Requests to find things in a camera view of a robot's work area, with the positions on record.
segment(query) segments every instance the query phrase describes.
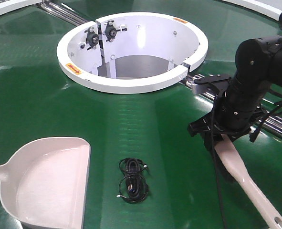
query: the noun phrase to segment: wire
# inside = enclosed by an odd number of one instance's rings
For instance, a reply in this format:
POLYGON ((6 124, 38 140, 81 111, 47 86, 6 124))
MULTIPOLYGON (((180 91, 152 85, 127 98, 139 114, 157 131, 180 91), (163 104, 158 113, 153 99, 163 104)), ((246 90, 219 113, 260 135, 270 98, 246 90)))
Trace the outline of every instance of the wire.
POLYGON ((261 123, 258 125, 258 127, 254 130, 254 132, 252 134, 250 134, 250 141, 251 142, 255 142, 257 136, 260 133, 260 130, 262 128, 262 126, 264 125, 264 122, 267 120, 267 118, 269 118, 270 116, 273 116, 273 114, 275 112, 277 112, 279 109, 282 108, 282 100, 278 101, 276 103, 274 103, 274 105, 277 105, 272 111, 270 111, 269 113, 265 114, 262 118, 261 118, 261 123))
POLYGON ((121 197, 128 203, 138 203, 145 200, 148 196, 149 188, 142 172, 148 169, 148 166, 140 159, 125 158, 119 162, 118 167, 122 171, 124 178, 121 179, 118 185, 119 195, 117 197, 121 197), (129 197, 124 196, 122 193, 122 183, 124 181, 129 197))
POLYGON ((220 214, 221 214, 221 219, 223 223, 224 229, 228 229, 228 224, 226 221, 225 217, 225 212, 224 212, 224 206, 223 206, 223 199, 222 199, 222 193, 221 193, 221 188, 220 188, 220 181, 218 177, 218 166, 217 166, 217 160, 216 160, 216 151, 215 151, 215 143, 214 143, 214 117, 215 117, 215 108, 216 108, 216 100, 217 100, 218 95, 216 94, 214 97, 213 101, 213 108, 211 111, 211 145, 212 145, 212 156, 213 156, 213 162, 214 162, 214 170, 215 170, 215 179, 216 179, 216 185, 217 185, 217 193, 218 193, 218 200, 219 200, 219 208, 220 208, 220 214))

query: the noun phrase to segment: beige dustpan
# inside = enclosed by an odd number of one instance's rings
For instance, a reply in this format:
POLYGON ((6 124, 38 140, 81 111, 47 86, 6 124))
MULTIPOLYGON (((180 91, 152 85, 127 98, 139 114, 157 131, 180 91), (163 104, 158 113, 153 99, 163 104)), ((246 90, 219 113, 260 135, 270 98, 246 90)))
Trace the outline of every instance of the beige dustpan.
POLYGON ((5 210, 34 229, 81 229, 90 163, 81 138, 51 137, 21 147, 0 166, 5 210))

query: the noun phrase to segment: circular opening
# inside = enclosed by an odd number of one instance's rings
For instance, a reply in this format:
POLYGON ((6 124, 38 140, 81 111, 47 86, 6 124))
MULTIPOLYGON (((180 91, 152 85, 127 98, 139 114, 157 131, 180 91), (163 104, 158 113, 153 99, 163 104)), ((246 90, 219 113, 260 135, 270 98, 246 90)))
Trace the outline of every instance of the circular opening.
POLYGON ((206 36, 191 23, 134 12, 74 28, 59 42, 57 56, 62 70, 86 87, 134 94, 177 83, 203 62, 207 49, 206 36))
MULTIPOLYGON (((167 72, 168 61, 155 56, 133 55, 115 60, 116 78, 123 80, 141 79, 167 72)), ((104 63, 98 67, 98 75, 108 77, 104 63)))

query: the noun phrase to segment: robotic arm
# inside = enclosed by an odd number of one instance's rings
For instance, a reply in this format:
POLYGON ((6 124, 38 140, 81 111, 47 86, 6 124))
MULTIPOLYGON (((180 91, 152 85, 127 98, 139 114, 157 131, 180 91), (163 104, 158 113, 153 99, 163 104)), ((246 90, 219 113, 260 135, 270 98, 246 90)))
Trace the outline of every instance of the robotic arm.
MULTIPOLYGON (((282 14, 279 26, 282 29, 282 14)), ((233 79, 217 75, 193 80, 194 94, 211 92, 215 99, 211 112, 189 123, 188 131, 191 136, 202 135, 215 166, 220 163, 215 158, 217 153, 224 165, 221 173, 231 180, 236 179, 269 227, 282 229, 282 216, 253 182, 232 143, 248 134, 257 120, 262 118, 261 126, 269 115, 282 108, 282 101, 279 101, 275 103, 276 108, 265 113, 260 104, 272 83, 282 87, 282 36, 244 41, 236 51, 235 63, 237 72, 233 79)), ((256 129, 251 135, 252 142, 258 133, 256 129)))
POLYGON ((191 136, 204 133, 206 141, 211 133, 227 134, 234 141, 250 132, 250 126, 264 116, 260 102, 271 84, 282 87, 282 36, 244 41, 237 49, 235 63, 237 72, 232 80, 215 76, 193 81, 194 92, 211 91, 216 101, 210 113, 189 123, 191 136))

